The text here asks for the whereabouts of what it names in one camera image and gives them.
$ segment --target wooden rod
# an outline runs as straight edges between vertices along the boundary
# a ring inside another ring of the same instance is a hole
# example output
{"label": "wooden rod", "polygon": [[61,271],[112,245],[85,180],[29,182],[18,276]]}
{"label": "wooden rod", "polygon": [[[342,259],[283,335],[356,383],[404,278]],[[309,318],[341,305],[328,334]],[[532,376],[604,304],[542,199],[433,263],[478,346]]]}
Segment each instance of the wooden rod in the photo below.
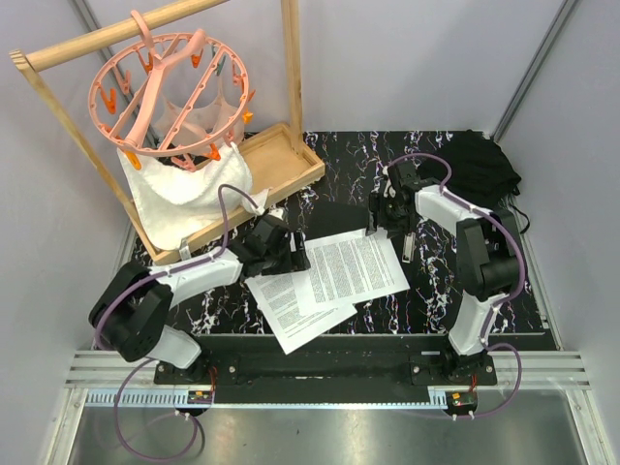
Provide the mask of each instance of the wooden rod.
{"label": "wooden rod", "polygon": [[[185,16],[190,16],[228,0],[178,0],[142,15],[149,29],[163,26]],[[82,55],[121,41],[136,37],[140,33],[136,21],[129,17],[124,21],[102,27],[69,41],[28,53],[26,58],[36,72],[66,63]]]}
{"label": "wooden rod", "polygon": [[303,144],[301,113],[301,60],[299,51],[299,4],[297,0],[282,0],[282,25],[286,51],[289,113],[291,118],[291,146],[301,153]]}
{"label": "wooden rod", "polygon": [[37,91],[39,97],[47,104],[51,112],[54,116],[60,121],[60,123],[65,127],[69,135],[76,142],[77,146],[84,152],[86,158],[90,160],[90,163],[93,164],[99,175],[104,179],[108,187],[114,193],[114,195],[120,200],[120,202],[125,207],[125,211],[130,216],[132,221],[139,221],[138,211],[134,204],[129,200],[123,189],[120,187],[114,176],[108,171],[108,168],[101,161],[97,152],[92,147],[92,145],[88,142],[88,139],[84,136],[84,134],[79,130],[78,126],[71,119],[69,113],[63,108],[63,106],[58,102],[56,96],[53,94],[51,89],[47,86],[46,82],[39,76],[28,63],[28,59],[20,50],[15,50],[11,52],[11,59],[17,66],[17,68],[24,75],[26,80],[32,85],[32,87]]}

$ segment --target reflective metal surface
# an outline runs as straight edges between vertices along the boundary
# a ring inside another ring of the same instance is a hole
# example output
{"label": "reflective metal surface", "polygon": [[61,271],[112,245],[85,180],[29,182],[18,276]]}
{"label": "reflective metal surface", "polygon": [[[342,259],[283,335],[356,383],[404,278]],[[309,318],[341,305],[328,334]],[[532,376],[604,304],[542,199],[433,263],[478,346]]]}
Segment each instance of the reflective metal surface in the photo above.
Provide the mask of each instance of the reflective metal surface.
{"label": "reflective metal surface", "polygon": [[[480,410],[501,400],[480,394]],[[148,430],[162,409],[124,409],[133,447],[165,456],[181,450],[191,425],[168,418]],[[218,410],[200,417],[202,454],[195,445],[186,464],[585,464],[564,394],[522,391],[492,418],[452,422],[401,411]],[[72,464],[142,463],[115,441],[112,411],[85,409]]]}

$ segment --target black marble mat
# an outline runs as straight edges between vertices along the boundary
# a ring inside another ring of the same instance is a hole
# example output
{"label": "black marble mat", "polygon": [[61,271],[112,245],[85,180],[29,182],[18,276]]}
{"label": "black marble mat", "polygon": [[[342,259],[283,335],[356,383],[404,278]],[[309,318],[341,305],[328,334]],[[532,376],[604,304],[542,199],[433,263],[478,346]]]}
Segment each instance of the black marble mat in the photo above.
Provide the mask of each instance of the black marble mat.
{"label": "black marble mat", "polygon": [[[452,133],[362,132],[307,133],[306,143],[325,161],[325,177],[281,202],[292,227],[306,230],[318,199],[365,206],[368,193],[379,185],[387,161],[411,152],[433,152]],[[241,228],[252,225],[248,222]],[[215,247],[219,241],[199,251]],[[151,265],[137,238],[133,258]],[[333,328],[336,334],[443,333],[456,320],[462,289],[454,278],[455,240],[432,221],[420,221],[414,261],[405,269],[412,288],[403,293],[356,305],[357,315]],[[169,324],[196,335],[209,333],[269,334],[271,329],[256,301],[242,283],[211,290],[170,311]],[[531,286],[506,304],[493,332],[542,332]]]}

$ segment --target black fabric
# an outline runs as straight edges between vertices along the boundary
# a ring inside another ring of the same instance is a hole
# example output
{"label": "black fabric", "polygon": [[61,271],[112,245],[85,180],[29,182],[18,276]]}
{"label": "black fabric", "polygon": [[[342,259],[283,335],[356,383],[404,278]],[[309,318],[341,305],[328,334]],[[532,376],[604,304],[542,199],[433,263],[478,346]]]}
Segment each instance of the black fabric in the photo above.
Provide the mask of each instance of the black fabric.
{"label": "black fabric", "polygon": [[368,207],[317,200],[305,231],[306,240],[361,230],[368,225]]}
{"label": "black fabric", "polygon": [[[506,195],[518,194],[516,185],[521,176],[512,169],[500,146],[481,133],[470,130],[456,134],[435,154],[452,168],[448,188],[466,201],[494,208]],[[418,173],[422,178],[442,180],[446,168],[436,161],[425,160]]]}

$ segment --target wooden drying rack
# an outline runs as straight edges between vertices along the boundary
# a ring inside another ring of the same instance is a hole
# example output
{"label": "wooden drying rack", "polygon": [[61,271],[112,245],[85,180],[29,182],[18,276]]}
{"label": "wooden drying rack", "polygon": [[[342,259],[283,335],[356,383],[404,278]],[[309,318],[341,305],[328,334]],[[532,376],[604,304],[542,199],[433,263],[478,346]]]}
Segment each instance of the wooden drying rack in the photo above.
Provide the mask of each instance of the wooden drying rack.
{"label": "wooden drying rack", "polygon": [[[149,29],[152,30],[226,1],[228,0],[179,0],[146,13],[143,18]],[[272,188],[269,191],[267,206],[271,206],[302,187],[319,180],[326,170],[321,159],[303,142],[301,132],[299,7],[297,0],[281,0],[281,3],[291,122],[290,124],[276,124],[244,141],[239,146],[241,154],[254,177],[253,191],[260,192],[264,188]],[[139,32],[136,22],[129,18],[27,55],[21,50],[12,51],[11,58],[123,204],[153,262],[155,264],[171,264],[180,260],[179,251],[159,250],[153,246],[144,232],[133,201],[125,194],[118,181],[109,172],[90,142],[39,74],[41,71],[74,60],[87,53],[136,37]],[[240,225],[250,219],[251,216],[250,213],[239,207],[229,215],[230,227],[234,228]],[[223,232],[224,225],[222,221],[219,221],[193,233],[187,238],[190,251],[203,247],[203,245],[222,235]]]}

